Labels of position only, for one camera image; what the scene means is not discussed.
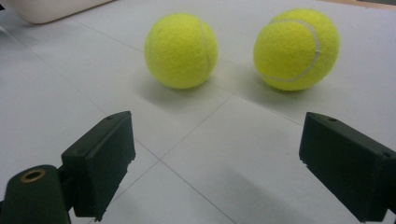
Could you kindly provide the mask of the wooden table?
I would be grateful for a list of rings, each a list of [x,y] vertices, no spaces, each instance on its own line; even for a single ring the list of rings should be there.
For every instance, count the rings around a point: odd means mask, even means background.
[[[396,11],[396,0],[319,0],[322,2]]]

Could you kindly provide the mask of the yellow tennis ball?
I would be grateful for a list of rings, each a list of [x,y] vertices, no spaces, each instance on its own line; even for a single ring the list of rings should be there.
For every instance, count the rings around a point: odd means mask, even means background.
[[[339,49],[340,37],[329,17],[314,9],[292,9],[276,15],[260,30],[253,62],[267,85],[300,91],[332,71]]]
[[[218,44],[206,22],[191,14],[176,13],[151,27],[144,54],[148,70],[160,83],[172,89],[190,89],[211,75],[218,59]]]

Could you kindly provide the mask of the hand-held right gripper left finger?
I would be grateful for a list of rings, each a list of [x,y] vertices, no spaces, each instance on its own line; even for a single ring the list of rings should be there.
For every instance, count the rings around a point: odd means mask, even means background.
[[[62,154],[66,206],[100,221],[134,158],[132,114],[102,119]]]

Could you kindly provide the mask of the white plastic bin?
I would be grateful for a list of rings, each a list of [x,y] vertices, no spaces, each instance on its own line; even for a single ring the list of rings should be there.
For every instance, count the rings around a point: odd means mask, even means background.
[[[0,0],[0,6],[33,24],[47,23],[113,0]]]

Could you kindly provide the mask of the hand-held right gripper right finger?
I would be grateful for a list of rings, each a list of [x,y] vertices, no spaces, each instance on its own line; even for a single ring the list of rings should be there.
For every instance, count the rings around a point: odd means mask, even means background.
[[[338,119],[308,112],[299,157],[358,221],[396,214],[396,151]]]

